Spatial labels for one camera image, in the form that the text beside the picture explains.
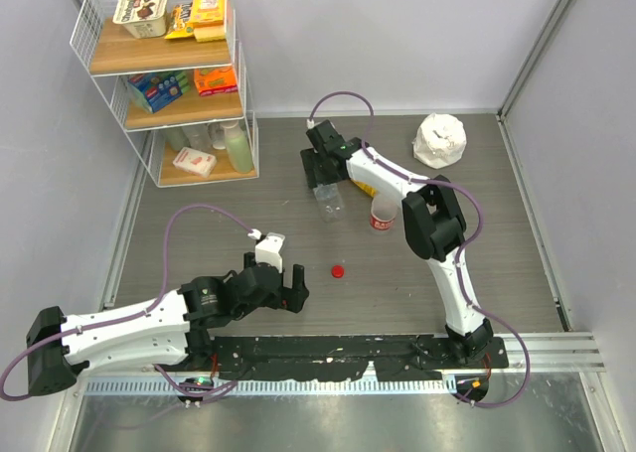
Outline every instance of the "wooden shelf board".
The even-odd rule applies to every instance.
[[[125,127],[126,129],[145,129],[233,117],[242,117],[238,92],[201,97],[191,83],[188,92],[154,114],[130,102]]]
[[[92,75],[117,75],[231,63],[226,40],[198,43],[194,37],[136,39],[107,19],[90,63]]]
[[[177,157],[177,154],[178,153],[170,146],[165,146],[161,166],[161,177],[159,179],[159,185],[162,187],[256,177],[256,171],[254,169],[245,174],[235,171],[230,163],[228,151],[226,150],[214,150],[213,154],[217,156],[217,165],[212,170],[212,173],[210,173],[210,176],[205,178],[189,174],[173,166],[172,161]]]

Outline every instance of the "yellow box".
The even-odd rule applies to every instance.
[[[219,25],[226,14],[226,0],[193,0],[190,22],[195,28]]]

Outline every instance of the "wire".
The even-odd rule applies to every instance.
[[[146,316],[147,314],[151,313],[155,308],[157,308],[159,306],[159,304],[161,304],[161,302],[163,301],[163,298],[166,296],[167,289],[168,289],[168,240],[170,238],[170,231],[172,230],[172,226],[173,226],[173,224],[174,224],[174,222],[175,222],[175,220],[177,219],[178,216],[180,216],[181,214],[183,214],[183,213],[185,213],[187,211],[191,211],[193,209],[207,209],[207,210],[210,210],[210,211],[213,211],[213,212],[218,212],[219,214],[223,214],[227,218],[233,220],[234,222],[236,222],[237,224],[242,226],[248,232],[252,232],[253,231],[253,228],[249,227],[241,219],[239,219],[238,217],[234,216],[233,214],[231,214],[228,211],[225,211],[225,210],[223,210],[223,209],[221,209],[219,207],[211,206],[211,205],[208,205],[208,204],[191,204],[189,206],[182,207],[177,212],[175,212],[175,214],[170,218],[170,220],[166,224],[166,230],[164,232],[164,237],[163,237],[163,279],[162,279],[162,282],[161,282],[161,293],[159,293],[159,296],[157,296],[157,298],[155,298],[155,300],[150,304],[150,306],[148,308],[146,308],[145,310],[143,310],[143,311],[139,311],[139,312],[134,313],[132,315],[124,316],[123,318],[117,318],[117,319],[114,319],[114,320],[107,320],[107,321],[100,321],[100,322],[97,322],[97,323],[92,323],[92,324],[89,324],[89,325],[83,325],[81,327],[76,327],[76,328],[72,328],[72,329],[67,330],[67,331],[56,333],[55,335],[50,336],[48,338],[45,338],[44,340],[39,341],[38,343],[35,343],[34,345],[30,346],[25,351],[20,353],[11,363],[9,363],[7,368],[2,372],[2,375],[0,375],[0,398],[2,398],[4,400],[11,401],[11,402],[15,402],[15,401],[19,401],[19,400],[25,400],[25,399],[28,399],[29,397],[31,397],[30,394],[10,395],[4,390],[4,388],[5,388],[5,385],[6,385],[6,382],[7,382],[7,377],[9,377],[9,374],[11,373],[11,371],[22,360],[27,358],[33,352],[39,350],[40,348],[43,348],[44,346],[46,346],[49,343],[52,343],[53,341],[60,340],[60,339],[65,338],[67,336],[78,335],[78,334],[81,334],[82,332],[85,332],[85,331],[96,330],[98,328],[104,328],[106,326],[120,325],[120,324],[126,323],[128,321],[136,320],[137,318],[141,318],[143,316]],[[162,376],[167,378],[168,382],[170,382],[171,384],[175,384],[176,385],[175,388],[177,390],[179,390],[180,392],[183,391],[182,393],[184,395],[187,395],[187,396],[190,396],[190,397],[205,397],[205,396],[209,396],[209,395],[214,393],[214,391],[212,390],[210,392],[205,392],[203,394],[195,394],[195,393],[191,393],[191,392],[185,391],[184,389],[180,389],[179,385],[176,384],[168,376],[168,374],[165,371],[163,371],[163,369],[161,369],[160,366],[155,366],[155,368],[158,368],[157,371],[159,371],[159,373],[163,372]]]
[[[409,176],[406,176],[404,173],[402,173],[401,171],[399,171],[398,169],[394,168],[393,166],[387,164],[386,162],[384,162],[382,159],[375,159],[374,155],[369,151],[368,147],[369,147],[369,143],[368,143],[368,138],[369,135],[371,133],[371,130],[373,128],[374,125],[374,109],[371,106],[371,103],[362,95],[357,94],[356,92],[353,91],[334,91],[331,92],[325,96],[323,96],[314,106],[314,108],[311,110],[311,114],[309,114],[309,120],[313,120],[314,115],[316,114],[316,111],[318,110],[318,107],[320,107],[320,105],[326,101],[327,99],[334,97],[334,96],[338,96],[338,95],[349,95],[352,97],[356,97],[357,99],[361,100],[369,109],[369,122],[367,123],[367,127],[365,128],[364,134],[362,136],[362,150],[365,152],[365,154],[367,155],[367,157],[369,157],[370,159],[373,159],[374,162],[376,162],[376,164],[378,164],[379,166],[385,168],[385,170],[391,172],[392,174],[395,174],[396,176],[400,177],[401,179],[404,179],[406,181],[410,181],[416,184],[422,184],[422,185],[431,185],[431,186],[438,186],[438,187],[446,187],[446,188],[450,188],[454,191],[459,192],[460,194],[462,194],[466,199],[468,199],[468,201],[472,204],[472,206],[475,208],[475,211],[477,211],[477,227],[475,228],[475,231],[473,232],[472,235],[470,235],[460,246],[459,248],[457,248],[457,253],[455,254],[455,268],[457,269],[457,279],[459,280],[459,288],[461,290],[461,294],[464,297],[464,300],[466,301],[466,305],[468,305],[468,307],[472,308],[473,310],[475,310],[478,313],[481,313],[482,315],[484,315],[486,318],[490,318],[491,320],[496,321],[497,323],[499,323],[500,325],[502,325],[504,328],[506,328],[508,331],[510,331],[512,333],[512,335],[517,339],[517,341],[519,342],[519,345],[521,346],[523,352],[524,352],[524,357],[526,360],[526,373],[524,375],[524,380],[521,384],[521,386],[519,387],[519,390],[510,398],[502,401],[502,402],[472,402],[471,400],[469,400],[466,396],[460,396],[460,400],[464,401],[464,402],[468,402],[471,404],[474,404],[476,407],[481,407],[481,408],[496,408],[496,407],[501,407],[504,405],[508,405],[512,402],[514,402],[515,400],[517,400],[519,397],[521,397],[521,395],[524,393],[524,390],[526,390],[526,387],[528,387],[528,383],[530,382],[530,371],[531,371],[531,367],[530,367],[530,353],[528,352],[528,347],[526,346],[526,343],[524,342],[524,340],[522,339],[522,337],[519,335],[519,333],[517,333],[517,331],[510,326],[510,324],[508,324],[508,322],[504,321],[502,318],[500,318],[499,316],[490,313],[487,310],[484,310],[483,308],[475,305],[473,303],[473,301],[470,299],[470,297],[468,296],[468,293],[466,292],[466,286],[464,284],[464,278],[462,276],[462,272],[461,272],[461,254],[462,252],[466,249],[466,247],[472,243],[481,233],[483,227],[484,227],[484,212],[481,208],[481,206],[479,205],[479,203],[477,202],[477,200],[463,187],[458,186],[457,184],[454,184],[452,182],[446,182],[446,181],[440,181],[440,180],[435,180],[435,179],[428,179],[428,178],[423,178],[423,177],[413,177],[410,178]]]

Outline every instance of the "gray wall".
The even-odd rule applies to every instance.
[[[577,0],[510,116],[570,315],[594,333],[631,425],[634,20],[634,0]]]
[[[135,159],[75,60],[70,0],[0,0],[20,23],[0,50],[0,368],[25,348],[42,308],[94,310]],[[8,392],[26,392],[24,364]],[[60,395],[0,401],[0,450],[43,452]]]
[[[236,0],[256,109],[501,106],[556,0]],[[329,110],[364,110],[340,97]]]

